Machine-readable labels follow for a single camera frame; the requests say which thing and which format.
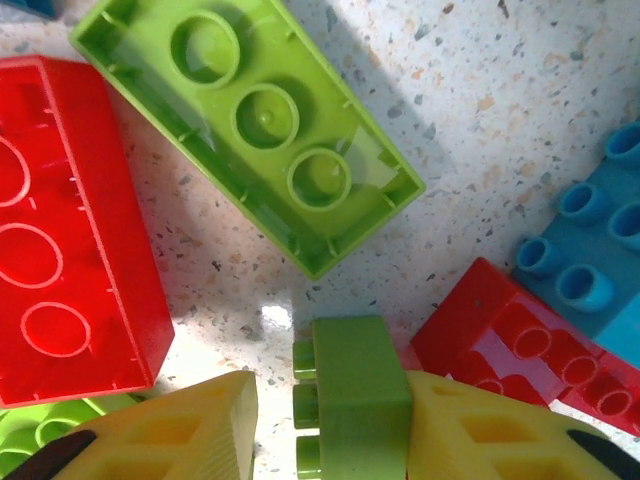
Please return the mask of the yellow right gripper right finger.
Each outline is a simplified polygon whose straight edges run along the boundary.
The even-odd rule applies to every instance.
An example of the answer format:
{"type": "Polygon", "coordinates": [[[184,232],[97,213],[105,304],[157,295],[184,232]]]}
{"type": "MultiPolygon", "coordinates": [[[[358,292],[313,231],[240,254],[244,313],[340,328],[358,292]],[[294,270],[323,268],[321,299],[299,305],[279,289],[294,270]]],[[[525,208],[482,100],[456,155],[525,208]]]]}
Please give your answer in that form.
{"type": "Polygon", "coordinates": [[[407,377],[409,480],[639,476],[638,460],[587,423],[427,372],[407,377]]]}

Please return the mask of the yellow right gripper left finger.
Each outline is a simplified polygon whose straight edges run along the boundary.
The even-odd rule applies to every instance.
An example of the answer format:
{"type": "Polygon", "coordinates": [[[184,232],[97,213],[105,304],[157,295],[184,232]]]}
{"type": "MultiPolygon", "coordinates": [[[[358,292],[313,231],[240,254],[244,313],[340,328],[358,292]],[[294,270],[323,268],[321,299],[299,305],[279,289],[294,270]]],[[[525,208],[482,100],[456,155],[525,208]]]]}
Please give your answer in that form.
{"type": "Polygon", "coordinates": [[[85,420],[52,414],[1,446],[4,479],[250,479],[256,378],[234,371],[85,420]]]}

